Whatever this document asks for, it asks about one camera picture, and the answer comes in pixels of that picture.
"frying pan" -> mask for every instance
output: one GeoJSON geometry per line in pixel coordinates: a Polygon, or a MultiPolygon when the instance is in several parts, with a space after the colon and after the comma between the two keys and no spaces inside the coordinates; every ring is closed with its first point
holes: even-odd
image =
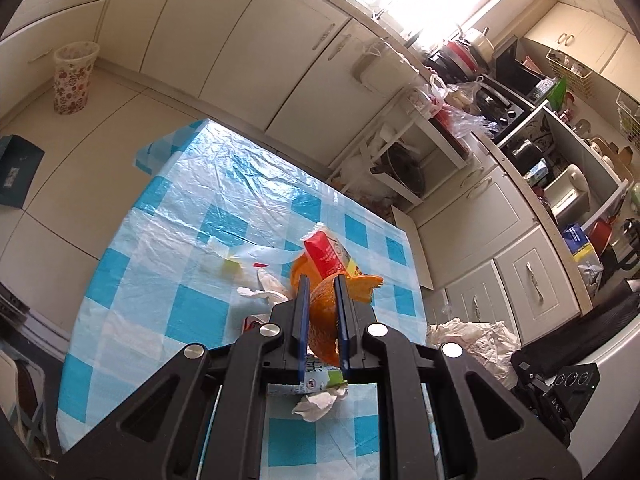
{"type": "Polygon", "coordinates": [[[424,175],[420,166],[409,151],[397,142],[382,154],[380,164],[369,171],[388,174],[416,196],[424,194],[424,175]]]}

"tiled floor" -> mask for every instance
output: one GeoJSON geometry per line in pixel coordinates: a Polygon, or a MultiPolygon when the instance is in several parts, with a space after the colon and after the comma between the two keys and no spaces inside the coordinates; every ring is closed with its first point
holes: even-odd
{"type": "Polygon", "coordinates": [[[44,152],[23,210],[0,206],[0,282],[71,332],[98,259],[149,177],[136,151],[204,114],[107,72],[96,71],[89,103],[53,112],[52,92],[1,132],[44,152]]]}

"cabinet handle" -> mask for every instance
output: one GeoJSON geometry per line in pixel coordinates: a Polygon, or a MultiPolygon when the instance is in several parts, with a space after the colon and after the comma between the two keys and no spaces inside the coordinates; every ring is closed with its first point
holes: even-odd
{"type": "Polygon", "coordinates": [[[531,280],[531,283],[536,288],[536,292],[538,293],[538,302],[543,303],[543,301],[545,301],[545,297],[542,295],[542,292],[540,292],[540,288],[538,286],[538,279],[536,278],[536,275],[533,273],[533,269],[531,268],[531,264],[529,262],[527,262],[527,273],[529,275],[529,279],[531,280]]]}
{"type": "Polygon", "coordinates": [[[332,54],[329,56],[327,61],[331,61],[342,49],[344,49],[344,46],[347,44],[347,41],[349,41],[350,39],[351,39],[351,34],[347,34],[342,39],[342,41],[338,44],[338,46],[335,48],[332,54]]]}
{"type": "Polygon", "coordinates": [[[322,42],[329,37],[329,34],[331,34],[331,31],[334,30],[334,27],[335,27],[335,23],[332,23],[331,25],[329,25],[329,28],[324,32],[322,36],[320,36],[320,39],[311,50],[317,50],[318,47],[322,44],[322,42]]]}
{"type": "Polygon", "coordinates": [[[37,60],[42,59],[43,57],[48,56],[49,54],[51,54],[53,52],[53,49],[50,48],[49,50],[47,50],[46,52],[43,52],[42,54],[40,54],[39,56],[34,57],[33,59],[30,59],[27,61],[27,63],[31,64],[31,63],[35,63],[37,60]]]}
{"type": "Polygon", "coordinates": [[[478,320],[478,322],[480,322],[480,309],[478,308],[477,296],[474,296],[473,305],[474,305],[474,313],[476,314],[476,319],[478,320]]]}
{"type": "Polygon", "coordinates": [[[480,182],[478,182],[475,186],[473,186],[469,192],[466,194],[466,197],[469,199],[471,198],[471,194],[475,191],[480,189],[480,187],[482,186],[482,184],[486,184],[486,186],[484,186],[484,189],[473,196],[473,198],[476,198],[477,196],[481,195],[482,193],[484,193],[487,189],[489,189],[489,186],[491,186],[491,183],[494,181],[494,178],[492,176],[490,176],[489,178],[486,178],[484,180],[481,180],[480,182]]]}
{"type": "Polygon", "coordinates": [[[476,173],[478,173],[478,171],[480,173],[482,173],[484,171],[484,166],[480,166],[479,168],[475,168],[471,173],[469,173],[460,183],[460,187],[465,187],[466,183],[469,181],[469,179],[475,175],[476,173]]]}

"floral waste basket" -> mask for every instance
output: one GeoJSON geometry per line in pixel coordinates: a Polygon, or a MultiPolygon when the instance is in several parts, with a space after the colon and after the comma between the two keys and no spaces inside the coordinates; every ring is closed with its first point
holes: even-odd
{"type": "Polygon", "coordinates": [[[71,115],[85,107],[89,97],[89,79],[99,52],[97,43],[78,41],[54,53],[53,108],[57,114],[71,115]]]}

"plastic tablecloth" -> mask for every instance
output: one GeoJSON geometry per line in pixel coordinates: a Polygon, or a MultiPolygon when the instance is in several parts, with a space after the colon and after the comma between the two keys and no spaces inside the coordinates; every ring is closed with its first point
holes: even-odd
{"type": "MultiPolygon", "coordinates": [[[[212,247],[300,251],[323,222],[365,273],[384,277],[378,320],[424,342],[426,320],[406,235],[341,193],[213,121],[190,124],[141,149],[153,175],[126,215],[82,301],[63,368],[57,425],[64,449],[121,403],[185,344],[235,341],[242,320],[267,313],[255,267],[212,247]]],[[[288,284],[290,263],[271,274],[288,284]]],[[[318,422],[270,397],[262,479],[377,479],[376,387],[352,384],[318,422]]]]}

